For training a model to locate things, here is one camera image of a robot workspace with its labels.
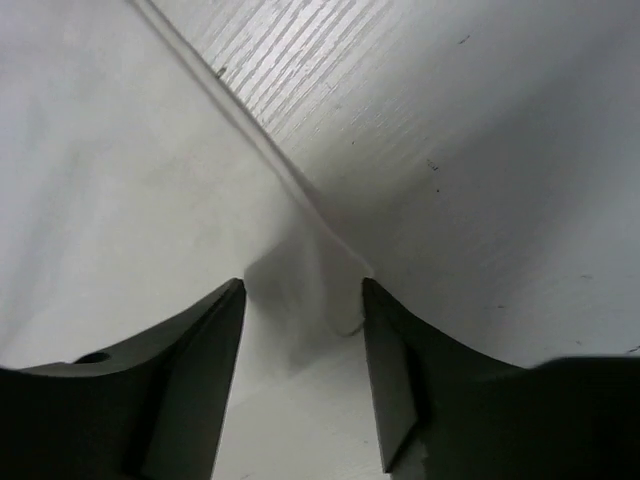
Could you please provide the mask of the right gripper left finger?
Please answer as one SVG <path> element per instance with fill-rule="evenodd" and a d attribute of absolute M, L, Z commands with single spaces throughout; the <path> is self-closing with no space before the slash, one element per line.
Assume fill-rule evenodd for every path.
<path fill-rule="evenodd" d="M 208 479 L 246 306 L 233 278 L 72 363 L 1 372 L 5 479 Z"/>

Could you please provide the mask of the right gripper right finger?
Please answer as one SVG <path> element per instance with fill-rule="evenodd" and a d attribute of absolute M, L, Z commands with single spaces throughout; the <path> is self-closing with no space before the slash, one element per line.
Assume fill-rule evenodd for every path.
<path fill-rule="evenodd" d="M 384 473 L 393 479 L 635 479 L 639 361 L 557 358 L 531 368 L 427 324 L 362 282 Z"/>

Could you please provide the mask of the white shirt red logo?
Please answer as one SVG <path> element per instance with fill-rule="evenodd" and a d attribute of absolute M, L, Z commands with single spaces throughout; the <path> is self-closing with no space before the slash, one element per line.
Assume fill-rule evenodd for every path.
<path fill-rule="evenodd" d="M 371 272 L 152 3 L 2 3 L 1 372 L 72 363 L 238 278 L 208 479 L 379 479 Z"/>

